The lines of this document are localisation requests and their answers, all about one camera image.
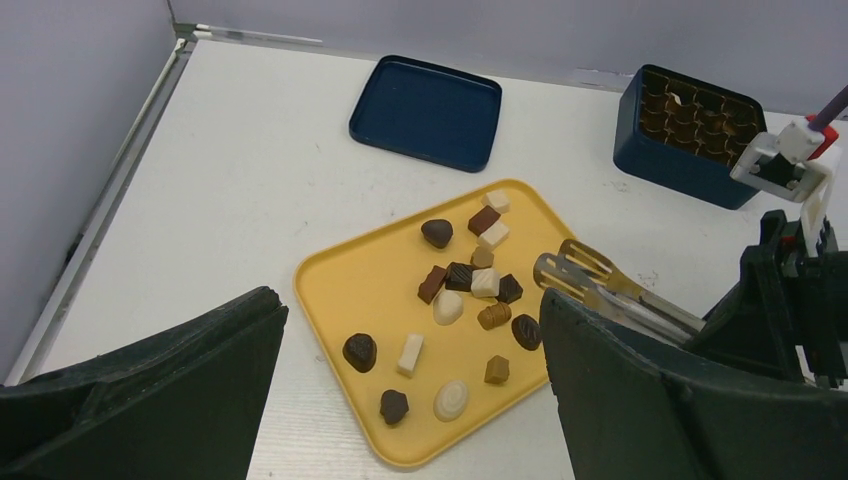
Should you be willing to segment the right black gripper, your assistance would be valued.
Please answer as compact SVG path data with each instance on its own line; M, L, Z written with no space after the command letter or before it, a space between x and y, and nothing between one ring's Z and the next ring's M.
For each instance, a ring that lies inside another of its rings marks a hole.
M807 252L798 221L780 210L760 221L756 245L740 257L740 277L705 316L686 351L755 375L801 382L809 369L822 388L847 379L847 254L829 222Z

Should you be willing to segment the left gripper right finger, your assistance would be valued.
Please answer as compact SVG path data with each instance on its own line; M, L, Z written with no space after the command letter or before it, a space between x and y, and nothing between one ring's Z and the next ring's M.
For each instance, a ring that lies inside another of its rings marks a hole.
M843 479L847 396L739 371L548 289L542 346L578 479Z

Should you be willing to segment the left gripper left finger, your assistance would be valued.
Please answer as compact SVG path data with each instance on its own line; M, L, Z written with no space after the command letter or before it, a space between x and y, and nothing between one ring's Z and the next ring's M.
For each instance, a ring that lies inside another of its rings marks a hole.
M289 310L255 288L1 390L5 479L243 479Z

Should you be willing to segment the metal serving tongs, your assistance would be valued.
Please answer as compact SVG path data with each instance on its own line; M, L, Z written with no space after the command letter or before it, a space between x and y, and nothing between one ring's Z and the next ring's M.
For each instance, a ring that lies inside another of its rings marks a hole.
M533 278L542 288L554 288L610 320L671 345L683 345L706 325L576 239L564 240L556 254L539 255Z

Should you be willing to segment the yellow plastic tray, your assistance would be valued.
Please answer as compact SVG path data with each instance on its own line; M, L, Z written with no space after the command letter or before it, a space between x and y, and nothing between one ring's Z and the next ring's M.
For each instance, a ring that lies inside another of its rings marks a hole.
M313 254L297 268L294 292L375 454L399 468L421 466L548 381L541 350L511 328L481 326L491 305L464 291L418 295L432 269L466 263L468 230L484 197L500 191L509 233L494 251L500 276L522 296L514 315L537 316L536 258L571 237L530 185L503 179Z

